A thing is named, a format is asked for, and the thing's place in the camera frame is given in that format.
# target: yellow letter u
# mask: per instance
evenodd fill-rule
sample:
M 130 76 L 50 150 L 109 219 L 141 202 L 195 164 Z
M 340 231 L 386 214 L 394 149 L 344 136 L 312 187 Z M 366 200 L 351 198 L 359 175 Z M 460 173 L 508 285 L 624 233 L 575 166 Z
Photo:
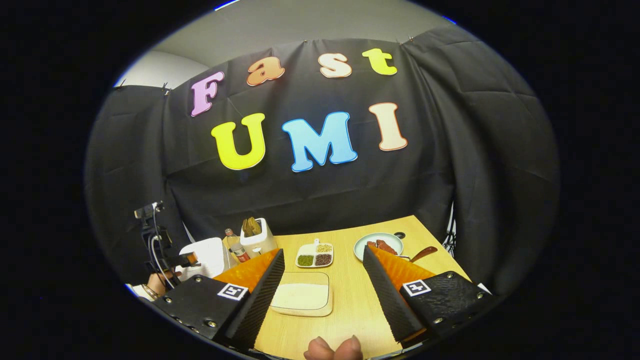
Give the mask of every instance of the yellow letter u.
M 254 167 L 264 158 L 265 146 L 264 135 L 262 134 L 262 125 L 264 114 L 255 113 L 244 117 L 241 121 L 242 125 L 249 130 L 249 139 L 251 140 L 251 151 L 247 155 L 238 155 L 236 145 L 234 143 L 233 130 L 236 125 L 233 122 L 220 124 L 211 130 L 211 136 L 216 138 L 218 143 L 218 154 L 222 165 L 231 170 L 242 170 Z

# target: sauce bottle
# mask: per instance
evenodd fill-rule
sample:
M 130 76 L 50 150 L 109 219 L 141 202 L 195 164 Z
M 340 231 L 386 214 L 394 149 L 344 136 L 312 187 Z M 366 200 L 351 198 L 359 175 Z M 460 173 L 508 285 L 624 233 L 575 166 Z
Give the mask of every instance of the sauce bottle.
M 226 229 L 225 234 L 227 235 L 227 243 L 229 244 L 229 248 L 234 252 L 236 257 L 241 263 L 249 260 L 249 254 L 246 253 L 242 244 L 240 244 L 240 238 L 234 234 L 233 230 Z

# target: white divided tray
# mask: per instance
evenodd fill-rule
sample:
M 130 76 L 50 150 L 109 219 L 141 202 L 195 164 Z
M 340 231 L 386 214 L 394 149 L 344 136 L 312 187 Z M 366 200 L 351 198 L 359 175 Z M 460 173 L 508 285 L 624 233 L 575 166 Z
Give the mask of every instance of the white divided tray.
M 331 249 L 329 251 L 326 251 L 326 252 L 318 252 L 317 248 L 320 245 L 327 245 Z M 331 255 L 331 261 L 329 261 L 329 263 L 324 264 L 324 265 L 316 265 L 316 256 L 322 255 L 322 254 Z M 299 265 L 298 264 L 298 258 L 300 256 L 302 256 L 302 255 L 313 256 L 314 257 L 314 262 L 309 266 Z M 296 255 L 296 266 L 299 267 L 299 268 L 322 268 L 322 267 L 325 267 L 325 266 L 329 266 L 332 263 L 333 263 L 333 245 L 331 245 L 330 243 L 321 243 L 319 239 L 316 239 L 313 244 L 302 245 L 300 247 L 300 249 L 298 250 L 298 255 Z

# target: pan handle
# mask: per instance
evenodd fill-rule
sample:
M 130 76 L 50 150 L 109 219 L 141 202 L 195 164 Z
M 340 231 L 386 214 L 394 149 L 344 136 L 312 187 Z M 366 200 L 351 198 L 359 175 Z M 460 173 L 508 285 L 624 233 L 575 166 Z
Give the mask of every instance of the pan handle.
M 423 249 L 422 251 L 420 251 L 418 254 L 416 254 L 413 259 L 409 260 L 410 263 L 414 263 L 419 259 L 422 259 L 423 257 L 429 255 L 429 254 L 433 254 L 434 252 L 438 251 L 438 249 L 436 249 L 433 246 L 430 246 L 428 248 Z

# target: steak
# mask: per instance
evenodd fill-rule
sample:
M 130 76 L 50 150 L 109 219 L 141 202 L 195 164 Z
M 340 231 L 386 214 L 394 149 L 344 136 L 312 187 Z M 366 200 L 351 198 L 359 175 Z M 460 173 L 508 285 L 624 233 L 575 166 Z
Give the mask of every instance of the steak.
M 398 255 L 398 253 L 391 246 L 387 245 L 384 240 L 376 240 L 376 244 L 377 248 L 379 248 L 380 250 L 390 252 L 393 255 Z

